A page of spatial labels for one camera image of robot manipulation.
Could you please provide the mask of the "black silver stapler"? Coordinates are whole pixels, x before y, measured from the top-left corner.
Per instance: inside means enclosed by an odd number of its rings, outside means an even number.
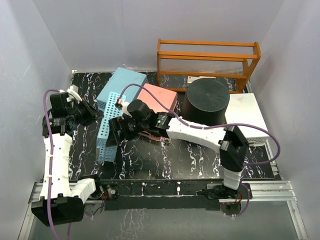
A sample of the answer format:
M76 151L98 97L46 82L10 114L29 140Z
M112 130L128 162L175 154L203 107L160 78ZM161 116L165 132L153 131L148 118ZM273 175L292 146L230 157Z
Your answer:
M171 139L168 137L162 137L161 138L161 143L163 143L164 145L170 145L171 144Z

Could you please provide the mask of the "pink perforated plastic basket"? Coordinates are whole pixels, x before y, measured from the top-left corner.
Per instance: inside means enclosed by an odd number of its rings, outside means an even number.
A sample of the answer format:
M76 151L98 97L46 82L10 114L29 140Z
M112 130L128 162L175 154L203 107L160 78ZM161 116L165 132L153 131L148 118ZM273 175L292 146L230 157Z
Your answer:
M176 105L178 103L178 94L175 91L152 85L149 83L145 83L143 87L149 90L166 108L172 111L176 108ZM140 91L137 99L146 103L147 106L155 113L168 112L144 89Z

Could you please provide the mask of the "large black plastic bucket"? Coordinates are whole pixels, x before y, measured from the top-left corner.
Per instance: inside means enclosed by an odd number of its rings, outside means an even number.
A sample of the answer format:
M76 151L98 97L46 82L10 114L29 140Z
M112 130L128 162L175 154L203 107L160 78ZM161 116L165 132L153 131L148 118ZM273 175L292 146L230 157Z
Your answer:
M180 116L206 126L221 125L229 102L230 92L225 84L213 78L199 78L187 88Z

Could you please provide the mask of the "white perforated plastic basket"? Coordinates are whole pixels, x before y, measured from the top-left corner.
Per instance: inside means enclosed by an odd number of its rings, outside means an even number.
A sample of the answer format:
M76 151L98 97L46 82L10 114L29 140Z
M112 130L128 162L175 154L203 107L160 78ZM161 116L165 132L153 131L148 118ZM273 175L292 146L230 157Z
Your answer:
M227 124L249 124L268 130L253 93L231 94L224 116ZM268 134L254 128L240 126L239 129L253 147L263 146L269 137Z

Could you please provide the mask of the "blue perforated plastic basket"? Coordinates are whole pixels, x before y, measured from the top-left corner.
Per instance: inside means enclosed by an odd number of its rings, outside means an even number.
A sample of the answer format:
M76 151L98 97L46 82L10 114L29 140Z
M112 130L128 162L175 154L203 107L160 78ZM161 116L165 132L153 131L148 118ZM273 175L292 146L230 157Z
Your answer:
M120 94L129 84L143 86L147 82L146 74L118 67L96 98L98 109L102 112L105 110L111 92Z

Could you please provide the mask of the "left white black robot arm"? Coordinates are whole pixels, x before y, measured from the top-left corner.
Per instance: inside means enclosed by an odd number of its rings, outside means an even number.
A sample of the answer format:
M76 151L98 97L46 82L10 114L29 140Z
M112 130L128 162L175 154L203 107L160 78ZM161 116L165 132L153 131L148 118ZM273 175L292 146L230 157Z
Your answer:
M51 108L45 105L42 136L45 168L39 199L31 205L32 213L47 227L70 224L83 219L86 200L99 199L103 187L97 174L80 177L74 187L69 183L69 156L74 130L89 126L103 117L70 87L53 90Z

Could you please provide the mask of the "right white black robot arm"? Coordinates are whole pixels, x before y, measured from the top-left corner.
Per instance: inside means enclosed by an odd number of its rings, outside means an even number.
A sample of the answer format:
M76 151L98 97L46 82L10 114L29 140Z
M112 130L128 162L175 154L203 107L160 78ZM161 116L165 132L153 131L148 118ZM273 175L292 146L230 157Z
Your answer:
M221 185L200 191L208 199L233 199L241 192L241 178L249 143L237 126L209 128L183 120L170 112L154 112L143 101L118 99L115 107L120 116L108 121L106 147L119 146L123 141L136 139L142 132L154 137L184 140L214 150L224 168Z

